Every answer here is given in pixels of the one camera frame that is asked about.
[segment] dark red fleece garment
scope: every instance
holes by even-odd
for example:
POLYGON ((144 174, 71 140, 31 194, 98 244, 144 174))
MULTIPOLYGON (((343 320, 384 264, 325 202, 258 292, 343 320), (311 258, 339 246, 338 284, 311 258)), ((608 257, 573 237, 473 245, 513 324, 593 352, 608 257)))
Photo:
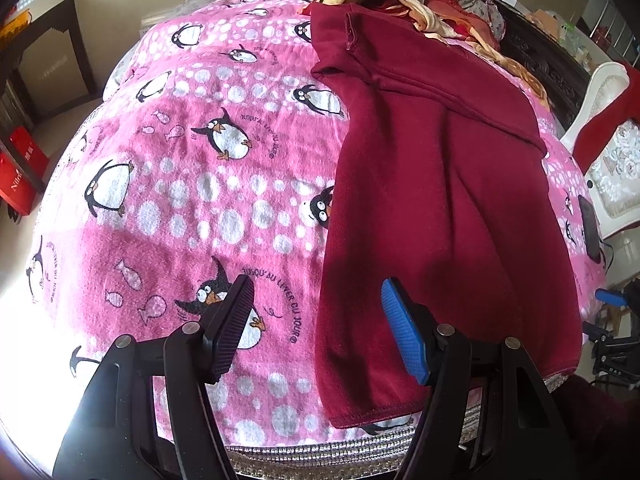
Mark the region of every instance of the dark red fleece garment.
POLYGON ((313 75, 350 114, 316 327, 332 424, 422 408, 382 311, 389 276, 470 338, 521 339, 543 376, 574 368, 574 276, 524 94, 475 55, 363 7, 313 4, 311 27, 313 75))

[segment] white chair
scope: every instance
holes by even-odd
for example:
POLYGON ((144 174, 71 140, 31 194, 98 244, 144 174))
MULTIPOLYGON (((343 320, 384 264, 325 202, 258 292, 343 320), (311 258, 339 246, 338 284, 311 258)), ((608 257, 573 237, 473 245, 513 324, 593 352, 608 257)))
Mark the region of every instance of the white chair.
MULTIPOLYGON (((581 128, 629 86, 623 65, 601 64, 591 76, 574 123, 560 141, 573 152, 581 128)), ((625 121, 585 175, 603 239, 640 222, 640 129, 625 121)))

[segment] penguin print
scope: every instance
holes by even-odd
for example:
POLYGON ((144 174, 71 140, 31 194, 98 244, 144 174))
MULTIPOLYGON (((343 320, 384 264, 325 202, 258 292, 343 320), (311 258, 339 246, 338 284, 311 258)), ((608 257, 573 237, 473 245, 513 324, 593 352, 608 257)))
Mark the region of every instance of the penguin print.
POLYGON ((261 9, 258 7, 257 9, 248 10, 245 14, 249 14, 251 16, 262 16, 265 17, 269 11, 267 9, 261 9))
POLYGON ((329 228, 329 216, 331 215, 331 202, 334 199, 334 186, 322 190, 322 193, 313 197, 309 209, 318 223, 325 229, 329 228))
POLYGON ((564 199, 564 208, 567 209, 567 211, 573 215, 574 206, 571 203, 571 197, 569 196, 569 192, 567 190, 564 190, 564 194, 566 195, 566 198, 564 199))
POLYGON ((73 149, 71 150, 71 153, 69 154, 70 164, 75 164, 82 158, 82 154, 86 151, 86 146, 87 146, 87 140, 86 140, 86 134, 84 134, 82 137, 80 137, 78 142, 76 142, 76 145, 73 147, 73 149))
POLYGON ((571 224, 569 224, 568 220, 564 221, 564 234, 566 234, 568 240, 571 240, 574 245, 577 245, 574 236, 571 234, 571 224))
POLYGON ((40 248, 38 252, 31 257, 31 263, 27 267, 27 279, 29 280, 29 290, 31 297, 35 300, 35 290, 40 292, 44 289, 44 264, 42 262, 42 236, 40 236, 40 248))
POLYGON ((386 431, 392 430, 394 428, 410 426, 413 423, 414 418, 411 415, 405 415, 392 418, 391 420, 382 420, 381 422, 366 424, 365 426, 361 426, 361 428, 368 434, 375 436, 380 433, 385 433, 386 431))
POLYGON ((229 56, 229 59, 240 63, 255 63, 258 61, 258 57, 253 52, 246 50, 242 44, 240 44, 240 48, 235 48, 229 52, 220 52, 220 54, 229 56))
POLYGON ((169 81, 170 75, 171 70, 163 72, 158 77, 153 78, 138 91, 136 99, 143 103, 150 97, 158 97, 164 90, 166 82, 169 81))
POLYGON ((133 163, 110 164, 105 162, 98 173, 92 178, 84 190, 84 199, 89 206, 89 211, 98 218, 95 208, 117 211, 118 215, 124 215, 124 199, 129 189, 130 174, 133 171, 133 163))
POLYGON ((226 109, 222 108, 222 111, 222 117, 210 120, 204 128, 192 128, 191 131, 207 136, 219 159, 244 158, 252 146, 251 141, 244 130, 232 122, 226 109))
MULTIPOLYGON (((226 294, 231 289, 231 283, 226 277, 225 267, 215 256, 211 259, 216 263, 217 275, 214 280, 207 280, 200 284, 198 291, 196 292, 196 299, 193 301, 179 301, 174 300, 175 304, 189 314, 194 316, 201 316, 209 305, 219 303, 226 298, 226 294)), ((247 350, 258 344, 262 332, 267 330, 264 320, 255 311, 251 309, 249 317, 246 320, 242 337, 238 343, 239 350, 247 350)))
POLYGON ((304 85, 293 91, 293 97, 318 114, 324 115, 327 112, 344 117, 340 99, 330 90, 318 90, 315 85, 304 85))
POLYGON ((196 46, 200 43, 200 33, 204 25, 187 25, 182 26, 171 37, 171 42, 178 48, 185 48, 186 46, 196 46))
POLYGON ((302 22, 293 27, 296 36, 311 43, 311 22, 302 22))

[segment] white polka dot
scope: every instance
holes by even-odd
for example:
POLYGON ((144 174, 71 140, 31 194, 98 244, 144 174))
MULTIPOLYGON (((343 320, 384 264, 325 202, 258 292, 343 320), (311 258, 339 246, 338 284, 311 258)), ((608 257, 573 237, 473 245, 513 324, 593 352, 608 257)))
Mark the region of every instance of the white polka dot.
POLYGON ((267 378, 267 386, 272 396, 281 399, 289 392, 287 379, 284 375, 273 373, 267 378))
POLYGON ((214 412, 219 412, 226 406, 226 400, 229 396, 229 389, 226 387, 224 379, 220 379, 216 384, 207 384, 206 389, 211 409, 214 412))
POLYGON ((314 432, 318 429, 318 418, 315 415, 307 415, 305 417, 305 428, 307 431, 314 432))
POLYGON ((311 391, 311 382, 309 379, 298 379, 296 382, 296 388, 302 394, 308 394, 311 391))
POLYGON ((222 79, 222 81, 226 81, 233 74, 234 72, 226 66, 219 66, 218 69, 216 70, 216 76, 218 77, 218 79, 222 79))
POLYGON ((170 158, 163 158, 160 161, 160 171, 163 173, 171 173, 174 170, 174 162, 170 158))
POLYGON ((196 188, 198 189, 198 196, 205 202, 213 202, 220 194, 220 184, 212 173, 201 174, 198 177, 196 188))
POLYGON ((298 86, 298 84, 300 83, 300 81, 290 75, 286 75, 282 78, 282 82, 287 85, 287 86, 298 86))
POLYGON ((235 439, 241 446, 261 446, 264 444, 264 431, 252 420, 236 422, 235 439))
POLYGON ((195 79, 198 83, 206 83, 211 78, 209 70, 198 70, 195 73, 195 79))
POLYGON ((160 208, 155 202, 147 200, 138 210, 138 228, 148 236, 156 233, 160 225, 160 208))
POLYGON ((281 254, 289 254, 293 250, 293 243, 285 235, 276 235, 273 239, 273 248, 281 254))
POLYGON ((241 103, 245 96, 246 91, 241 86, 232 86, 226 94, 226 97, 233 103, 241 103))
POLYGON ((209 238, 210 231, 211 227, 209 225, 209 222, 207 222, 206 220, 201 220, 200 222, 198 222, 198 236, 200 237, 200 240, 206 240, 207 238, 209 238))
POLYGON ((291 183, 291 187, 294 191, 302 196, 309 196, 316 192, 316 190, 307 184, 306 182, 302 182, 301 180, 294 180, 291 183))
POLYGON ((291 216, 289 216, 289 213, 286 211, 280 211, 278 213, 278 222, 280 222, 281 225, 284 225, 284 227, 288 227, 289 224, 291 224, 291 216))
POLYGON ((226 209, 218 219, 220 237, 228 244, 237 244, 244 235, 244 222, 237 211, 226 209))
POLYGON ((267 190, 267 179, 261 175, 252 175, 249 185, 256 195, 261 195, 267 190))
POLYGON ((178 81, 175 84, 174 95, 176 97, 183 97, 189 93, 189 83, 186 81, 178 81))
POLYGON ((291 406, 278 406, 271 412, 271 425, 280 436, 293 436, 300 427, 298 413, 291 406))
POLYGON ((254 382, 249 376, 241 376, 236 379, 236 389, 240 394, 249 396, 254 392, 254 382))
POLYGON ((266 229, 273 223, 273 207, 266 200, 257 200, 251 212, 251 220, 260 229, 266 229))
POLYGON ((256 99, 260 99, 267 94, 267 87, 263 84, 256 83, 253 88, 251 88, 251 93, 254 95, 256 99))
POLYGON ((183 180, 175 180, 169 186, 169 202, 176 209, 184 207, 189 198, 189 188, 183 180))

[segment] bed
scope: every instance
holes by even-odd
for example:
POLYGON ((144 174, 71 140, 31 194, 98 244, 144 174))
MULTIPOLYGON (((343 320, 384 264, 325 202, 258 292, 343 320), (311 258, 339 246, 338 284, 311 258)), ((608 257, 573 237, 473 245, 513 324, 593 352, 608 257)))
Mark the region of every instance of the bed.
MULTIPOLYGON (((26 269, 38 348, 0 370, 20 378, 2 393, 2 420, 46 467, 114 339, 167 335, 223 300, 239 274, 254 280, 254 309, 232 369, 208 387, 238 471, 280 478, 313 466, 321 476, 357 478, 398 466, 417 416, 339 430, 315 383, 316 303, 349 112, 310 75, 317 57, 300 14, 307 4, 194 0, 196 8, 132 47, 63 153, 26 269), (38 421, 38 436, 25 420, 38 421)), ((550 200, 565 229, 566 198, 588 196, 584 180, 549 111, 496 70, 532 102, 549 149, 550 200)), ((590 291, 604 274, 586 256, 580 225, 574 229, 566 244, 581 316, 591 319, 590 291)), ((4 338, 1 351, 14 343, 4 338)), ((546 382, 553 389, 562 380, 546 382)), ((171 439, 160 379, 154 389, 159 436, 171 439)), ((472 392, 467 440, 478 400, 472 392)))

